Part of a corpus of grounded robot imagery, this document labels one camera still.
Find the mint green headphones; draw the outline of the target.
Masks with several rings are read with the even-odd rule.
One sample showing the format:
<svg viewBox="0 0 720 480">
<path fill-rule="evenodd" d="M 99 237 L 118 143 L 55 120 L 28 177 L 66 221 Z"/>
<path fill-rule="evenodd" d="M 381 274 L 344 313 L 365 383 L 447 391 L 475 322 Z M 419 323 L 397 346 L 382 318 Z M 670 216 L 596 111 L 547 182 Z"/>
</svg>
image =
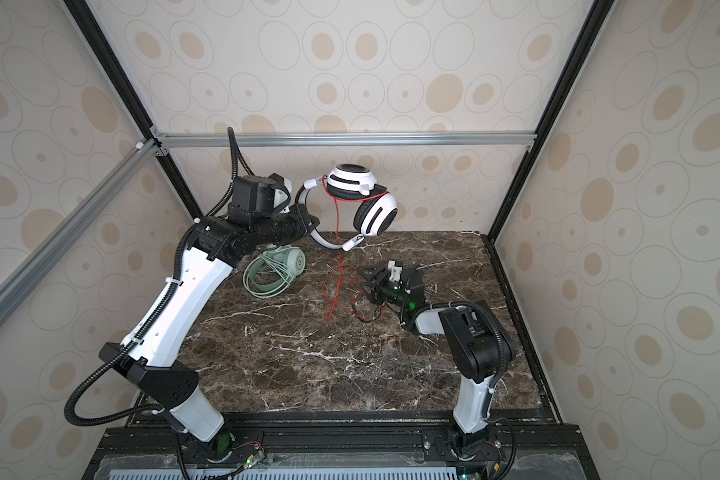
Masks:
<svg viewBox="0 0 720 480">
<path fill-rule="evenodd" d="M 265 250 L 245 268 L 243 286 L 255 298 L 272 298 L 283 293 L 304 272 L 305 267 L 306 256 L 297 246 Z M 259 283 L 257 278 L 262 270 L 276 275 L 276 278 L 269 283 Z"/>
</svg>

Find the white black red headphones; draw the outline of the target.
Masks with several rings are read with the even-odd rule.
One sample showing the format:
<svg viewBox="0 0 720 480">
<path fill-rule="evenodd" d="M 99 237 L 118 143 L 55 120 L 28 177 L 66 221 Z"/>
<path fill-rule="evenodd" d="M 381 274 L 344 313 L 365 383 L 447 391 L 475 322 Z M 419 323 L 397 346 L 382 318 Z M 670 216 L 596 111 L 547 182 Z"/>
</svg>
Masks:
<svg viewBox="0 0 720 480">
<path fill-rule="evenodd" d="M 366 238 L 384 233 L 397 216 L 397 201 L 386 187 L 377 182 L 367 168 L 352 163 L 335 166 L 329 174 L 307 180 L 296 194 L 296 204 L 306 205 L 312 189 L 321 187 L 337 202 L 358 203 L 353 219 L 357 235 L 343 244 L 334 244 L 316 230 L 317 223 L 309 227 L 310 238 L 328 250 L 350 251 Z"/>
</svg>

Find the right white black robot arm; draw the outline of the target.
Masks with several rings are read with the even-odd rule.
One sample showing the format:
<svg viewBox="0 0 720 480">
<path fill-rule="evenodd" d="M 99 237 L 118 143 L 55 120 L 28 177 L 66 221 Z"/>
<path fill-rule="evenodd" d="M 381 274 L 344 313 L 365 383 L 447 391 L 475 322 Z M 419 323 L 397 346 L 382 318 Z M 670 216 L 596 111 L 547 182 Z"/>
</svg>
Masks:
<svg viewBox="0 0 720 480">
<path fill-rule="evenodd" d="M 390 260 L 363 269 L 360 276 L 366 298 L 374 305 L 395 307 L 404 329 L 446 337 L 461 374 L 453 418 L 464 434 L 488 427 L 496 386 L 515 357 L 515 346 L 487 303 L 428 301 L 418 264 Z"/>
</svg>

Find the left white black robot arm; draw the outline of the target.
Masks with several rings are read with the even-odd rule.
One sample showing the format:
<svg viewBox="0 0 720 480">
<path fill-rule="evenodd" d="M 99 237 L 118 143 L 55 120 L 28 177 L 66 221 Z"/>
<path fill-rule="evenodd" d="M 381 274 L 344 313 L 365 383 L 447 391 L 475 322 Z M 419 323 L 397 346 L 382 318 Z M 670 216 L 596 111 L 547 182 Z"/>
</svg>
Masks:
<svg viewBox="0 0 720 480">
<path fill-rule="evenodd" d="M 198 373 L 178 361 L 180 347 L 210 296 L 246 255 L 263 245 L 292 243 L 314 230 L 318 221 L 309 215 L 306 198 L 319 183 L 310 179 L 291 195 L 278 175 L 232 180 L 224 196 L 229 213 L 220 217 L 211 210 L 185 232 L 160 296 L 120 344 L 108 343 L 101 349 L 102 366 L 72 392 L 64 407 L 65 419 L 88 427 L 135 413 L 129 408 L 83 418 L 76 412 L 82 395 L 105 373 L 116 370 L 153 398 L 149 409 L 172 417 L 180 432 L 200 442 L 214 441 L 224 425 L 223 416 L 201 391 Z M 276 202 L 277 191 L 287 193 L 284 201 Z"/>
</svg>

